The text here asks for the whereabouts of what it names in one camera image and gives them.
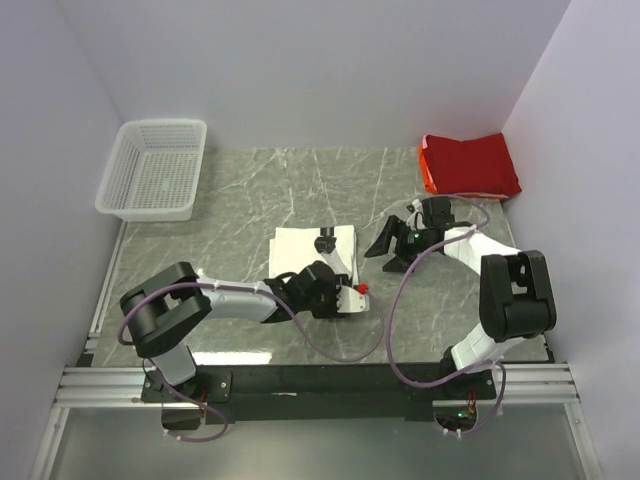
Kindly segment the white t shirt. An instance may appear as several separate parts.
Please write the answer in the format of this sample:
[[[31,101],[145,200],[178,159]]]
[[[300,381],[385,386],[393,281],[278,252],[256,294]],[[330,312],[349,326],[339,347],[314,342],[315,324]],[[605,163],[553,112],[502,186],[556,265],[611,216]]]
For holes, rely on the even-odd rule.
[[[300,272],[315,261],[329,265],[340,275],[346,275],[348,285],[361,296],[356,261],[357,238],[354,225],[321,228],[277,227],[269,240],[269,276]]]

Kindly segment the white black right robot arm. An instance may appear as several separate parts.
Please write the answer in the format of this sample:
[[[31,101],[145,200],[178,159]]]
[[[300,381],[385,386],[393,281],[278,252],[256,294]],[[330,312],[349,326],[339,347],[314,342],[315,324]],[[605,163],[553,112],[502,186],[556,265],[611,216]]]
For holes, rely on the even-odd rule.
[[[500,366],[511,348],[552,330],[557,310],[545,256],[538,250],[519,250],[483,233],[489,224],[455,217],[453,195],[415,200],[406,220],[387,218],[378,237],[366,250],[368,258],[391,254],[383,267],[399,273],[400,284],[432,253],[465,265],[479,277],[478,322],[464,339],[448,349],[446,368],[439,379],[412,380],[401,372],[392,350],[392,334],[385,334],[385,349],[392,372],[416,389],[440,387],[444,395],[460,399],[474,386],[473,374]]]

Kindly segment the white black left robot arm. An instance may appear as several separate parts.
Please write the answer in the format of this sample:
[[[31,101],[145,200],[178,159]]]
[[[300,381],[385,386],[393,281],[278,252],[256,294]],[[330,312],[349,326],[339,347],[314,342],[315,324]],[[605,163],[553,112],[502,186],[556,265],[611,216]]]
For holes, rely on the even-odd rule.
[[[348,275],[321,261],[256,283],[203,282],[190,263],[178,262],[121,297],[117,341],[156,367],[151,385],[160,384],[173,399],[186,402],[199,392],[200,378],[185,338],[205,318],[259,324],[291,321],[300,312],[339,318],[354,292]]]

